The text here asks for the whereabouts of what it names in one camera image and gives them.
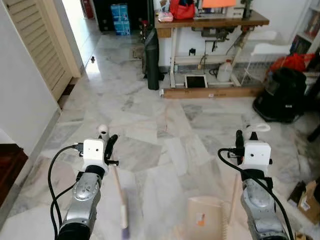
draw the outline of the wooden door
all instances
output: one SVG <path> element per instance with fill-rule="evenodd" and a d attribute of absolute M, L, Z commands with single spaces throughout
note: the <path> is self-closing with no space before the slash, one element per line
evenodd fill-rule
<path fill-rule="evenodd" d="M 40 0 L 4 0 L 12 21 L 54 98 L 72 78 L 45 8 Z"/>

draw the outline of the cardboard box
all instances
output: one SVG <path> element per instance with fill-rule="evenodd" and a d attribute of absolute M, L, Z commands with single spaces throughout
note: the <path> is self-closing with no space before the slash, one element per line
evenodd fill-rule
<path fill-rule="evenodd" d="M 129 21 L 115 21 L 113 24 L 116 35 L 127 36 L 131 34 Z"/>
<path fill-rule="evenodd" d="M 228 223 L 224 203 L 216 197 L 188 199 L 187 240 L 225 240 Z"/>
<path fill-rule="evenodd" d="M 113 17 L 120 17 L 120 21 L 129 21 L 128 6 L 126 4 L 112 4 L 110 8 Z"/>
<path fill-rule="evenodd" d="M 300 212 L 302 212 L 313 224 L 320 222 L 320 203 L 314 197 L 316 186 L 316 181 L 309 182 L 305 187 L 305 192 L 302 194 L 298 204 Z"/>

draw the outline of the red bag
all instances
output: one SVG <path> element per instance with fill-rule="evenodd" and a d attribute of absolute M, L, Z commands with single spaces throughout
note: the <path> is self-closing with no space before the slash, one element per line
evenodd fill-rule
<path fill-rule="evenodd" d="M 279 68 L 289 68 L 294 69 L 299 72 L 306 71 L 306 63 L 311 61 L 316 55 L 314 53 L 310 54 L 296 54 L 292 56 L 280 57 L 277 61 L 272 64 L 268 72 L 275 72 Z"/>
<path fill-rule="evenodd" d="M 175 19 L 192 19 L 195 16 L 195 4 L 192 3 L 187 6 L 179 4 L 180 0 L 171 0 L 169 11 Z"/>

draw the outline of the plastic bottle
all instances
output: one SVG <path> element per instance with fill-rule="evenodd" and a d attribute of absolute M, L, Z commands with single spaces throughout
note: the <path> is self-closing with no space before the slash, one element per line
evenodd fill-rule
<path fill-rule="evenodd" d="M 233 67 L 231 65 L 231 60 L 227 60 L 225 63 L 220 65 L 216 79 L 221 83 L 229 82 L 232 70 Z"/>

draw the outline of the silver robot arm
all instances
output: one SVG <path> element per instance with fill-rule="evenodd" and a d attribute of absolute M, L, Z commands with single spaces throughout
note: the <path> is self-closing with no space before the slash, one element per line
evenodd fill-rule
<path fill-rule="evenodd" d="M 241 204 L 247 214 L 252 239 L 288 240 L 286 231 L 276 215 L 275 199 L 253 179 L 259 180 L 272 192 L 272 179 L 266 177 L 268 166 L 272 164 L 271 147 L 259 141 L 255 132 L 251 134 L 250 140 L 245 142 L 240 130 L 236 133 L 235 146 L 236 148 L 224 148 L 224 151 L 229 151 L 228 157 L 237 158 L 237 165 L 242 169 Z"/>
<path fill-rule="evenodd" d="M 98 139 L 83 142 L 83 172 L 72 189 L 71 205 L 59 230 L 57 240 L 88 240 L 97 218 L 97 205 L 101 197 L 102 179 L 109 171 L 109 164 L 117 135 L 109 137 L 106 127 L 99 127 Z"/>
<path fill-rule="evenodd" d="M 242 183 L 241 204 L 248 216 L 253 240 L 288 240 L 288 236 L 275 211 L 275 200 L 254 180 Z"/>

